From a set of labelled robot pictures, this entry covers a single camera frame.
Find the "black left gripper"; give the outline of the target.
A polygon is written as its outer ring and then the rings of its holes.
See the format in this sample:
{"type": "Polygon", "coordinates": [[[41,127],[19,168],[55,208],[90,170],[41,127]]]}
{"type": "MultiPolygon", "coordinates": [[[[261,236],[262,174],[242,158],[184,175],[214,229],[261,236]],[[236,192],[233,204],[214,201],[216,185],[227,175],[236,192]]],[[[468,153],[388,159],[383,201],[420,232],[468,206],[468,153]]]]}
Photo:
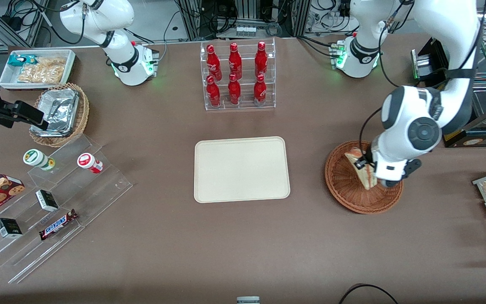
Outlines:
{"type": "MultiPolygon", "coordinates": [[[[355,160],[355,167],[359,170],[362,169],[365,165],[369,165],[370,167],[376,169],[376,165],[370,161],[365,160],[364,158],[357,158],[355,160]]],[[[411,174],[414,171],[416,171],[418,168],[420,168],[422,165],[421,160],[419,159],[414,159],[411,161],[407,161],[405,164],[405,167],[402,171],[403,174],[411,174]]]]}

